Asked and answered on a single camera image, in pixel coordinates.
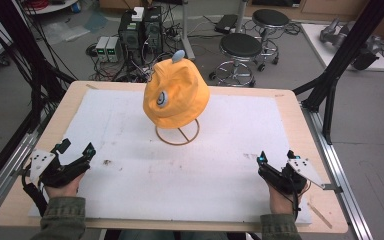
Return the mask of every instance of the stool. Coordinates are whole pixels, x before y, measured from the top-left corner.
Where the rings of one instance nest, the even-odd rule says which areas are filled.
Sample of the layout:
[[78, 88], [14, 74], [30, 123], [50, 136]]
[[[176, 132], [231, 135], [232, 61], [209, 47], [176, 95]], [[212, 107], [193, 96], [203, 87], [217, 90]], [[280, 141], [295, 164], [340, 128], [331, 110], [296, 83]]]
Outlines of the stool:
[[220, 51], [231, 60], [220, 64], [210, 73], [211, 80], [218, 79], [217, 85], [239, 87], [255, 85], [254, 75], [244, 62], [252, 62], [262, 51], [261, 43], [243, 33], [231, 33], [220, 40]]
[[276, 10], [260, 9], [252, 14], [252, 21], [255, 25], [263, 28], [263, 31], [260, 33], [261, 45], [263, 46], [263, 51], [260, 55], [263, 56], [263, 62], [258, 66], [258, 71], [262, 72], [266, 66], [265, 61], [267, 56], [276, 54], [272, 63], [277, 64], [279, 61], [279, 48], [272, 40], [268, 39], [268, 35], [277, 30], [284, 29], [285, 26], [289, 24], [289, 18]]

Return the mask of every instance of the white paper sheet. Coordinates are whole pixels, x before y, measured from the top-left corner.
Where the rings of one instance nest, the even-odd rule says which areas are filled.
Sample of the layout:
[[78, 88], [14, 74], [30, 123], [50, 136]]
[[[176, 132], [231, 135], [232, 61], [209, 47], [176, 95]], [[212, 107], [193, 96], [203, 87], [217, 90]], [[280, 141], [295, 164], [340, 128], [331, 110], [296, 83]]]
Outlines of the white paper sheet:
[[[62, 164], [89, 142], [97, 151], [79, 189], [87, 217], [259, 222], [270, 213], [256, 157], [264, 150], [280, 170], [289, 150], [274, 99], [211, 95], [198, 137], [184, 146], [157, 137], [142, 99], [142, 92], [91, 89], [65, 134], [72, 145]], [[305, 199], [301, 208], [297, 223], [311, 223]]]

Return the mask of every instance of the white box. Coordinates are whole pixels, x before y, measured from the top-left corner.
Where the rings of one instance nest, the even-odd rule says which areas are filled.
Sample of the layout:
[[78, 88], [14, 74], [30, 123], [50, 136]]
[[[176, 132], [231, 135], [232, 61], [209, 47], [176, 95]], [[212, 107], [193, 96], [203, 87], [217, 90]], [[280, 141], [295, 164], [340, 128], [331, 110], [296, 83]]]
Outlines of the white box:
[[133, 10], [136, 12], [136, 14], [132, 15], [132, 21], [133, 22], [142, 22], [143, 12], [145, 9], [143, 7], [135, 7]]

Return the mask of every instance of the floor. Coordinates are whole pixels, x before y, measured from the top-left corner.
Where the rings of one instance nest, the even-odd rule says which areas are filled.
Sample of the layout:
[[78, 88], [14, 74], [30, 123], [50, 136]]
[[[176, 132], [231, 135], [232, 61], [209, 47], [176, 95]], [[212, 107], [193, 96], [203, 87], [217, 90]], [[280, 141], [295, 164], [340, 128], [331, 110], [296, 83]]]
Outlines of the floor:
[[[92, 31], [75, 41], [60, 42], [53, 49], [78, 79], [93, 77], [94, 63], [85, 54], [100, 36], [117, 34], [117, 14], [103, 18], [93, 4], [79, 14], [60, 11], [41, 18], [43, 24], [67, 22], [69, 27], [83, 26]], [[219, 16], [209, 17], [217, 22]], [[190, 42], [195, 64], [208, 85], [216, 85], [208, 75], [226, 58], [218, 50], [220, 37], [205, 18], [190, 19]], [[263, 72], [254, 68], [257, 88], [294, 89], [323, 72], [323, 66], [303, 33], [283, 34], [275, 40], [280, 46], [277, 65], [268, 63]], [[45, 52], [43, 41], [38, 42]], [[298, 97], [304, 100], [308, 92]], [[14, 65], [0, 66], [0, 151], [30, 111], [30, 88]], [[332, 141], [351, 188], [374, 239], [384, 239], [384, 72], [346, 71], [337, 86], [332, 124]], [[0, 239], [28, 239], [38, 229], [2, 228]], [[100, 231], [88, 229], [84, 239], [99, 239]], [[303, 239], [355, 239], [352, 230], [345, 234], [302, 234]]]

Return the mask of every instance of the yellow bucket hat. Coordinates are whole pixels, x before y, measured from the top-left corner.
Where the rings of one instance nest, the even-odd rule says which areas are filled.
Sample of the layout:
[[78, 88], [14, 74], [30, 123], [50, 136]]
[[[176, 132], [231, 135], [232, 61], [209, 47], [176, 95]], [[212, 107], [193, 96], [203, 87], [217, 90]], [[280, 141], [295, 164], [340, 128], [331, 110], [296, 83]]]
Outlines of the yellow bucket hat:
[[145, 88], [143, 110], [159, 128], [189, 124], [204, 111], [210, 98], [195, 64], [183, 57], [176, 61], [156, 63]]

